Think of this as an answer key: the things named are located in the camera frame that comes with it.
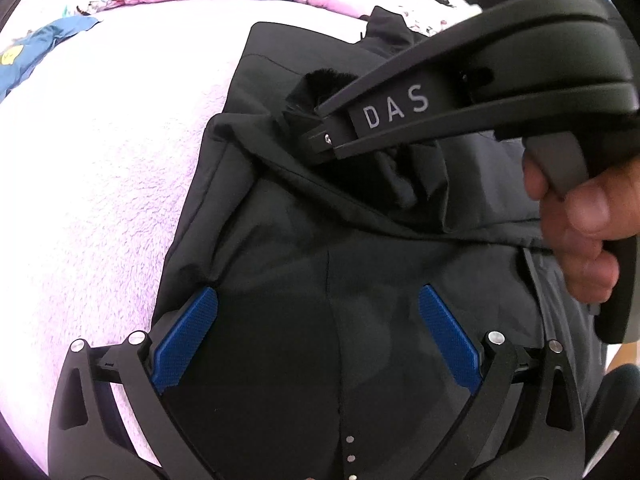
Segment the person's right hand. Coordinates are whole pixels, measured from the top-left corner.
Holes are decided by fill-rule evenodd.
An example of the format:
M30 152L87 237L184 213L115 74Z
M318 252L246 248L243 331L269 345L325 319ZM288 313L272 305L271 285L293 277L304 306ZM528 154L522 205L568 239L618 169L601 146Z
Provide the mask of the person's right hand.
M565 196L552 190L533 157L523 156L526 193L539 203L541 231L568 292L583 304L608 301L620 264L603 248L639 234L639 159L608 168Z

